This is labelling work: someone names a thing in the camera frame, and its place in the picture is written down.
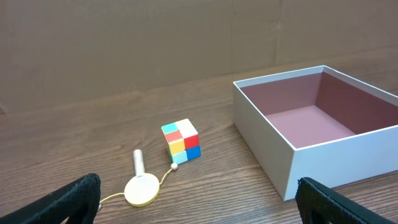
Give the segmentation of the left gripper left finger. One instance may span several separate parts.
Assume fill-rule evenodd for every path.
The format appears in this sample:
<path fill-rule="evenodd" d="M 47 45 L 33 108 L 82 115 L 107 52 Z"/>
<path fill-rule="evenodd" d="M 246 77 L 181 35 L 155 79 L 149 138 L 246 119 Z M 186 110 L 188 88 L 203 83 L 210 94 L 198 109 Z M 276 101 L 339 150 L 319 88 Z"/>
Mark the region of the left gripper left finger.
<path fill-rule="evenodd" d="M 1 223 L 93 223 L 100 197 L 100 177 L 90 173 L 1 217 Z"/>

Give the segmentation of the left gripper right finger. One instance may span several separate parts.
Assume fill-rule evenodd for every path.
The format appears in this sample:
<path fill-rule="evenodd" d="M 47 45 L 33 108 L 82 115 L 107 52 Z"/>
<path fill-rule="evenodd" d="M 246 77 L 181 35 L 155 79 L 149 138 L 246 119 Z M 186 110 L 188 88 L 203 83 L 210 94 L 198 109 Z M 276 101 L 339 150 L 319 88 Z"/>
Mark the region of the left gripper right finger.
<path fill-rule="evenodd" d="M 316 180 L 298 180 L 295 201 L 304 224 L 394 224 Z"/>

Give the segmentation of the colourful two-by-two puzzle cube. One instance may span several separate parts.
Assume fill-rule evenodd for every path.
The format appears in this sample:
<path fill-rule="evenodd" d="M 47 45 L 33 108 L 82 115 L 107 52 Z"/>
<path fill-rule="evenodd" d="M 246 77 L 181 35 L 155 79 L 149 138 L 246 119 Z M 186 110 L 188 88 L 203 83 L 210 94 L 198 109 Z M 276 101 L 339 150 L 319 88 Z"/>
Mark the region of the colourful two-by-two puzzle cube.
<path fill-rule="evenodd" d="M 172 163 L 182 164 L 201 156 L 198 131 L 186 118 L 161 127 Z"/>

